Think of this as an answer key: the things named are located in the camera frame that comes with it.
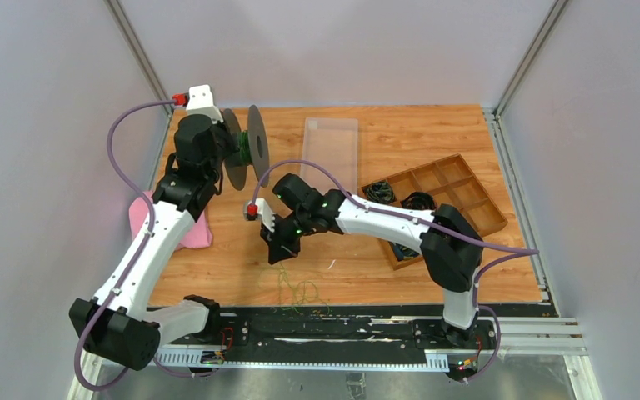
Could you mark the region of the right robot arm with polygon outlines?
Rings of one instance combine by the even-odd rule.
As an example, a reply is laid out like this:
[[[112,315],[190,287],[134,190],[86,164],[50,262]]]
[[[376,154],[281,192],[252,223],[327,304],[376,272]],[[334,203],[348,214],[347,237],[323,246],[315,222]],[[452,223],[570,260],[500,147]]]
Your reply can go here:
[[[247,219],[261,221],[269,263],[297,257],[301,238],[318,233],[365,235],[402,245],[422,256],[429,277],[443,290],[445,340],[462,348],[476,337],[474,279],[483,250],[481,238],[455,207],[405,209],[342,188],[321,193],[294,173],[283,176],[272,192],[289,209],[287,216],[273,212],[260,197],[245,209]]]

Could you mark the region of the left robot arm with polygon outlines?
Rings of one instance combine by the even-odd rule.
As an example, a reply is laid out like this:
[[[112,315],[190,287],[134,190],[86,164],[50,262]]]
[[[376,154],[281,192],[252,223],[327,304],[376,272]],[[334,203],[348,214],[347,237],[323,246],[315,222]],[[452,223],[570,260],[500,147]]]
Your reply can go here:
[[[211,299],[188,295],[177,305],[147,310],[178,244],[221,193],[223,160],[235,150],[226,124],[202,114],[181,119],[173,139],[165,174],[143,199],[148,214],[132,246],[92,299],[78,298],[69,310],[79,336],[76,359],[89,352],[139,371],[162,345],[187,335],[211,344],[221,336],[220,306]]]

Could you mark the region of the dark grey perforated spool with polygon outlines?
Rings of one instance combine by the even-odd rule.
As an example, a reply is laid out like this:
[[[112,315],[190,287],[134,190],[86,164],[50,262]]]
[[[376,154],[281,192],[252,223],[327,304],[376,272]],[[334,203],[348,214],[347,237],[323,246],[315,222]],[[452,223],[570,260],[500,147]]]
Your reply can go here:
[[[227,177],[232,187],[238,191],[244,189],[248,166],[253,167],[258,182],[262,187],[266,187],[268,177],[263,177],[263,174],[270,167],[270,152],[260,109],[256,105],[249,107],[245,130],[241,129],[232,109],[224,109],[222,116],[224,126],[232,137],[232,152],[224,160]]]

